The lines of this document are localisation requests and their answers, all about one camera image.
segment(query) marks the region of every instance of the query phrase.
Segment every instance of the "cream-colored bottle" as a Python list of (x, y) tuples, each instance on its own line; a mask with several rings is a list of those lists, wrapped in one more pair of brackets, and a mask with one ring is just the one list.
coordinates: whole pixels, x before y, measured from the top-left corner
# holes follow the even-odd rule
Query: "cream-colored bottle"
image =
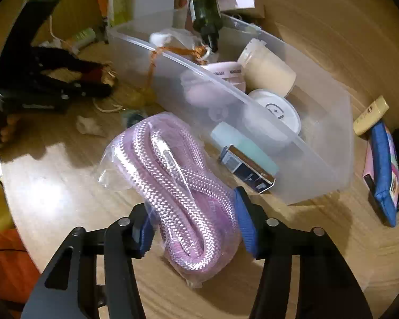
[(378, 97), (353, 123), (356, 135), (360, 136), (374, 126), (387, 110), (388, 104), (384, 97)]

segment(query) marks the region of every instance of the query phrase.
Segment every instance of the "plastic storage container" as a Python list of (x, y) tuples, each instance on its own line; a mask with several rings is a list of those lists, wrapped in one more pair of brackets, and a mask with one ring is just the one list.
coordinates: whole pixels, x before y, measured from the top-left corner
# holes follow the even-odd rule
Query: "plastic storage container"
[[(149, 35), (168, 27), (185, 28), (187, 13), (186, 9), (155, 13), (111, 29), (109, 41), (119, 76), (137, 87), (145, 86), (150, 51), (154, 49), (148, 43)], [(213, 143), (210, 133), (221, 121), (253, 141), (279, 167), (272, 193), (287, 204), (347, 186), (353, 166), (349, 94), (328, 72), (292, 46), (259, 27), (222, 17), (219, 61), (236, 61), (248, 42), (257, 38), (296, 72), (294, 87), (286, 99), (301, 119), (299, 135), (230, 83), (172, 52), (160, 55), (155, 62), (152, 88), (158, 102), (190, 124), (205, 141)], [(230, 99), (220, 100), (219, 104), (214, 101), (209, 107), (188, 103), (181, 84), (186, 72), (207, 82), (205, 94), (212, 94), (212, 90), (216, 96)], [(250, 128), (251, 123), (256, 124), (255, 128)]]

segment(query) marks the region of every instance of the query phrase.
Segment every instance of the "silver bolt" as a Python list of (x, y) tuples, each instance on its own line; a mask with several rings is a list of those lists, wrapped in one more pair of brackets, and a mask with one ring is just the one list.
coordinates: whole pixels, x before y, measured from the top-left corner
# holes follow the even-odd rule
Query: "silver bolt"
[(82, 232), (83, 232), (83, 228), (77, 227), (71, 231), (71, 234), (73, 234), (74, 236), (77, 236), (77, 235), (80, 235)]
[(321, 227), (313, 228), (313, 232), (317, 236), (324, 236), (325, 235), (325, 230), (323, 230)]
[(130, 219), (128, 219), (127, 217), (123, 217), (118, 220), (118, 225), (120, 227), (125, 227), (126, 225), (129, 225), (129, 224), (130, 224)]
[(276, 227), (279, 224), (279, 221), (276, 218), (268, 218), (266, 223), (270, 227)]

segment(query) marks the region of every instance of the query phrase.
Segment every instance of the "green bottle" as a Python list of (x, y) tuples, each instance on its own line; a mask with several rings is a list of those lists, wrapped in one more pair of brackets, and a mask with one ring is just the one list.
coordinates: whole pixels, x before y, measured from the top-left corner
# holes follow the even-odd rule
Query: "green bottle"
[(213, 53), (217, 52), (219, 30), (223, 27), (222, 16), (216, 0), (191, 0), (190, 16), (194, 30), (201, 34), (202, 40)]

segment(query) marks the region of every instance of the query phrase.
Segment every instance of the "pink braided rope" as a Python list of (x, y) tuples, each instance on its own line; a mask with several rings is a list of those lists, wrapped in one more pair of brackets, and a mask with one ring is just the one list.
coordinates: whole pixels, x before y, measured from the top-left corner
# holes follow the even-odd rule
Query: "pink braided rope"
[(214, 276), (239, 245), (234, 198), (207, 168), (187, 125), (158, 114), (121, 133), (111, 146), (120, 171), (158, 217), (173, 265), (197, 282)]

